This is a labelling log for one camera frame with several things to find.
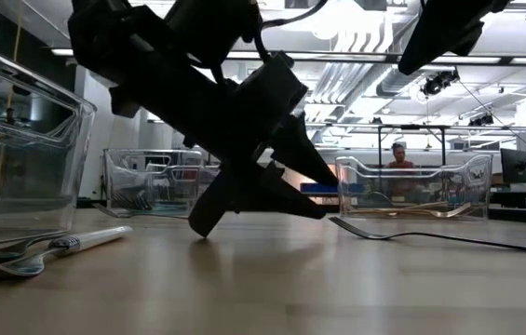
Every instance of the plastic container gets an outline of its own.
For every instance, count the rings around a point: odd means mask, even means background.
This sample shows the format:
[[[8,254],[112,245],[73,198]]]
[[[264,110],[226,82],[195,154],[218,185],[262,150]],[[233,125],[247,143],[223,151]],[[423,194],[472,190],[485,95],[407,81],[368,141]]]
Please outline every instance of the plastic container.
[[[105,150],[107,207],[113,212],[185,216],[200,196],[202,153]]]
[[[94,113],[0,56],[0,244],[71,229]]]
[[[462,166],[369,168],[353,157],[336,159],[341,215],[377,219],[486,220],[492,156]]]

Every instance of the desk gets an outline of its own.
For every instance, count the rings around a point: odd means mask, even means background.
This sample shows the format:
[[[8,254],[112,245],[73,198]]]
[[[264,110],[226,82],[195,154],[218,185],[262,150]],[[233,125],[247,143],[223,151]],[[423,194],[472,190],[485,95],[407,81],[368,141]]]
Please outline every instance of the desk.
[[[120,224],[132,237],[0,281],[0,334],[526,334],[526,253],[279,214],[227,214],[209,242],[185,221],[76,218]]]
[[[509,208],[526,208],[526,192],[492,192],[490,202]]]

